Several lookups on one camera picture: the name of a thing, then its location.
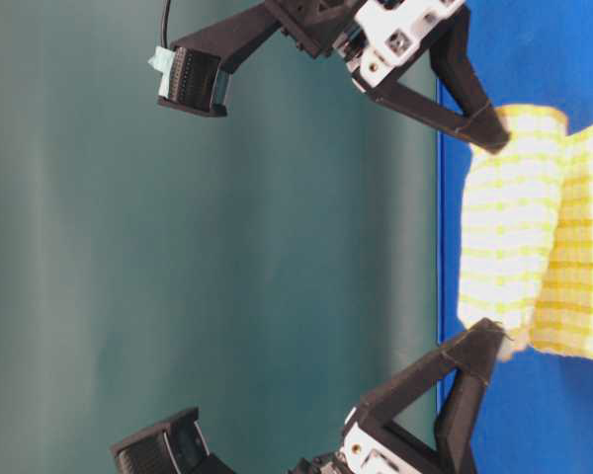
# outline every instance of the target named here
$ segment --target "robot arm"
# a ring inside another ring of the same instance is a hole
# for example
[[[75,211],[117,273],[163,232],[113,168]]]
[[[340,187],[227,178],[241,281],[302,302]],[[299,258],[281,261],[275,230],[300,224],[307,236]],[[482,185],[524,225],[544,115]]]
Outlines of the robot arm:
[[[485,319],[424,355],[363,397],[336,452],[302,459],[290,474],[476,474],[470,438],[504,337]],[[394,417],[452,371],[432,449]],[[183,412],[113,446],[120,474],[234,474],[209,453],[197,420],[198,409]]]
[[[276,30],[312,58],[337,51],[368,98],[451,136],[499,151],[509,135],[467,58],[465,0],[265,0],[172,42],[159,103],[204,117],[226,116],[237,68]],[[461,114],[399,84],[426,51]]]

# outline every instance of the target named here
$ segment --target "blue table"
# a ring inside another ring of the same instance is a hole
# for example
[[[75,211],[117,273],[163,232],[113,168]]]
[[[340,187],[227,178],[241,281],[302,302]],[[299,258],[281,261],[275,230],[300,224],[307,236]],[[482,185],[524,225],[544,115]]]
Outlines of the blue table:
[[[569,131],[593,123],[593,0],[468,0],[469,56],[495,105],[562,109]],[[453,107],[444,95],[444,104]],[[441,324],[457,321],[461,203],[469,151],[441,156]],[[593,361],[528,350],[496,368],[474,435],[480,474],[593,474]]]

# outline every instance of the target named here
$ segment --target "yellow and white checkered cloth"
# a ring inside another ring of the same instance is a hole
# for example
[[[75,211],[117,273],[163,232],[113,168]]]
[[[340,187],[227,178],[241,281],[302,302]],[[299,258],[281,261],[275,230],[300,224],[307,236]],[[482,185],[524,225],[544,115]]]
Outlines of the yellow and white checkered cloth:
[[[593,126],[566,135],[566,116],[498,110],[512,139],[472,148],[462,212],[459,317],[503,324],[510,352],[593,358]]]

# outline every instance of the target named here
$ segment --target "dark green backdrop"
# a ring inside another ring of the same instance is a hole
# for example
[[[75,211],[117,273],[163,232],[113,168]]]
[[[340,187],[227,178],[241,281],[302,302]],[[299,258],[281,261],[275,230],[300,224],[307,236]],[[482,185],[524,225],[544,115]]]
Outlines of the dark green backdrop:
[[[171,36],[251,4],[174,0]],[[112,473],[190,405],[238,472],[282,472],[433,346],[433,132],[281,36],[229,119],[157,108],[160,7],[0,0],[0,472]]]

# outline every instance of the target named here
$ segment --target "black cable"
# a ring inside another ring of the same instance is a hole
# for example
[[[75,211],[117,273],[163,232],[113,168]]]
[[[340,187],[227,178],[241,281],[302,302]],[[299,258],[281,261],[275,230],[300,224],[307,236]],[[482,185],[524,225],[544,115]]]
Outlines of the black cable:
[[[167,27],[169,26],[169,8],[171,7],[171,0],[164,0],[162,9],[162,19],[160,20],[160,45],[164,48],[167,44]]]

